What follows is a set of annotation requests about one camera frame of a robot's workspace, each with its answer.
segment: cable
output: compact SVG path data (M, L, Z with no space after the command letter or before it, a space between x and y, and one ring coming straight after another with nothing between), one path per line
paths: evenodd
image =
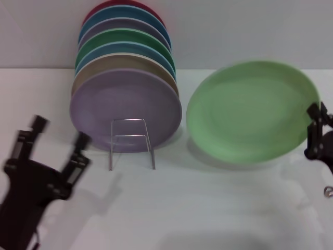
M41 244L40 244L41 238L40 238L40 234L38 233L37 229L35 230L35 234L36 234L37 242L35 243L35 245L33 246L33 248L31 250L37 250L41 246Z

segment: plate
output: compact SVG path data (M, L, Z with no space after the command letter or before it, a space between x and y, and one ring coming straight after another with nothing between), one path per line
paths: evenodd
M97 5L85 17L85 19L82 23L82 26L94 13L96 13L96 12L98 12L98 11L104 9L104 8L111 7L111 6L114 6L114 5L131 5L131 6L135 6L135 7L144 9L145 11L154 15L165 26L162 19L159 17L159 15L157 15L157 13L155 11L153 11L151 8L149 8L148 6L146 6L142 3L139 3L139 2L136 2L136 1L131 1L131 0L112 0L112 1L106 1L104 3L101 3L100 5Z
M78 64L75 75L90 61L96 59L97 57L113 54L113 53L134 53L142 56L149 57L154 61L158 62L162 65L176 80L175 71L171 67L171 64L166 60L164 56L162 56L155 49L148 47L141 43L133 43L133 42L114 42L107 43L102 46L99 46L88 54L86 54L83 59Z
M187 108L188 131L211 156L258 163L281 156L307 137L306 113L319 94L301 71L277 62L250 61L206 78Z
M116 17L134 18L134 19L138 19L138 20L141 20L143 22L146 22L146 23L152 25L165 37L166 41L168 42L169 46L171 47L171 41L170 41L167 30L165 29L164 25L155 16L153 16L151 13L149 13L143 9L133 7L133 6L128 6L128 5L117 5L117 6L108 7L108 8L102 9L99 12L93 14L87 20L87 22L82 26L78 43L80 42L83 35L92 26L94 26L95 24L98 24L99 22L102 22L106 19L116 18Z
M115 119L145 119L152 147L170 138L180 125L182 107L174 90L154 74L137 69L106 70L89 78L70 103L71 120L78 131L92 137L100 149L110 150ZM113 135L144 134L143 126L113 126ZM114 151L147 151L145 140L114 141Z
M75 68L78 66L83 57L93 49L106 43L119 41L141 43L155 49L168 60L173 70L175 70L175 65L170 52L160 41L147 33L133 29L106 30L90 38L79 50L76 57Z
M72 87L72 94L90 77L107 69L133 68L144 70L157 75L175 91L179 96L176 81L172 75L156 61L132 53L115 53L98 57L83 67L76 75Z
M92 26L82 37L81 41L79 42L79 49L82 45L92 38L94 35L101 33L106 30L116 29L116 28L129 28L134 30L140 30L145 32L149 35L152 35L157 40L159 40L167 49L171 51L170 46L164 36L153 26L150 24L133 19L133 18L111 18L99 22L98 24Z

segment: tan plate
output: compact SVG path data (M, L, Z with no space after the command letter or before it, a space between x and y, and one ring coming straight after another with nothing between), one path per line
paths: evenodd
M179 96L175 80L162 65L148 57L132 53L109 54L89 62L76 75L72 87L72 95L90 77L115 68L134 68L150 72L167 82Z

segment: purple plate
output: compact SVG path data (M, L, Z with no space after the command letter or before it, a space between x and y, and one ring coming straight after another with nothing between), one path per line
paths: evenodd
M179 127L182 107L176 92L159 77L122 68L85 81L72 97L70 116L77 130L92 137L98 148L109 151L112 120L145 119L151 146L156 147ZM113 123L113 135L126 134L145 134L143 123ZM136 136L114 137L113 147L119 153L147 151L144 137Z
M124 17L107 19L92 26L89 30L87 30L87 32L81 38L79 42L79 50L83 46L83 44L86 41L88 41L90 38L92 38L94 35L106 30L117 29L117 28L135 29L145 32L149 35L152 35L171 52L167 40L156 28L141 20L134 18L124 18Z

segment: light green plate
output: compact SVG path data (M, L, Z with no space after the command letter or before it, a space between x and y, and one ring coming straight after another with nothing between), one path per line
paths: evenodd
M250 61L206 78L188 104L187 128L206 153L230 163L281 156L307 137L306 110L319 94L301 71Z

